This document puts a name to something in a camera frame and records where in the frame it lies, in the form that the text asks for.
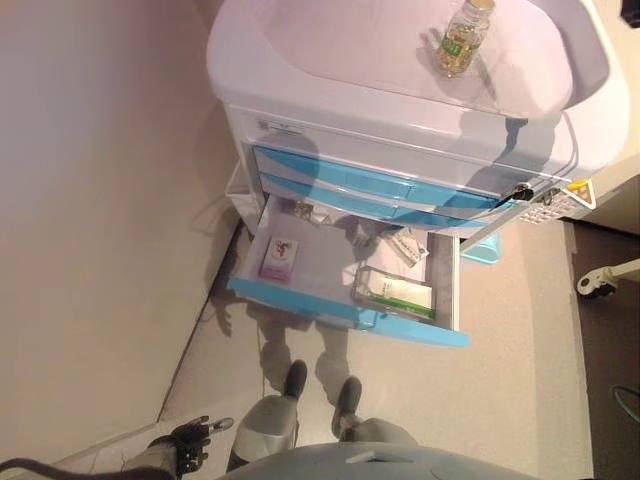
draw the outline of small box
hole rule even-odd
[[[281,237],[271,237],[265,253],[260,276],[288,282],[298,252],[298,242]]]

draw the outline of white wall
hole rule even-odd
[[[595,0],[598,12],[625,73],[631,98],[629,137],[618,158],[593,177],[598,203],[602,207],[584,220],[619,230],[640,233],[640,206],[629,202],[638,198],[638,182],[627,182],[640,175],[640,29],[632,29],[620,18],[620,0]]]
[[[0,461],[159,413],[236,223],[201,14],[0,3]]]

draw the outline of wheel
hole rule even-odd
[[[582,298],[591,300],[614,294],[616,292],[616,287],[601,280],[594,281],[592,276],[587,274],[580,279],[576,286],[576,290]]]
[[[307,364],[302,360],[296,360],[289,367],[289,373],[284,381],[282,395],[285,397],[300,399],[304,386],[307,383]]]

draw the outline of open drawer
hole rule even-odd
[[[429,234],[430,254],[413,268],[378,239],[370,247],[354,247],[348,240],[350,225],[357,217],[340,214],[334,225],[318,226],[291,213],[292,202],[271,195],[241,272],[230,281],[240,296],[256,300],[334,326],[355,328],[389,337],[446,346],[466,346],[467,334],[458,325],[459,241]],[[299,242],[297,256],[287,283],[259,276],[271,236]],[[362,305],[351,297],[359,267],[380,270],[424,281],[432,288],[435,321],[422,323],[412,318]]]

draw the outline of cable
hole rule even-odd
[[[626,403],[624,403],[624,400],[622,400],[622,398],[620,397],[620,392],[625,392],[631,395],[635,395],[638,398],[640,398],[640,392],[633,390],[629,387],[625,387],[624,385],[614,385],[613,387],[611,387],[611,395],[613,395],[613,399],[618,404],[618,406],[622,410],[624,410],[624,413],[629,415],[636,422],[640,423],[640,417],[638,417],[638,414],[635,413],[633,410],[631,410],[631,408]]]
[[[132,470],[111,473],[73,473],[30,458],[12,458],[0,463],[0,472],[11,468],[21,468],[54,480],[175,480],[168,471],[153,467],[139,467]]]

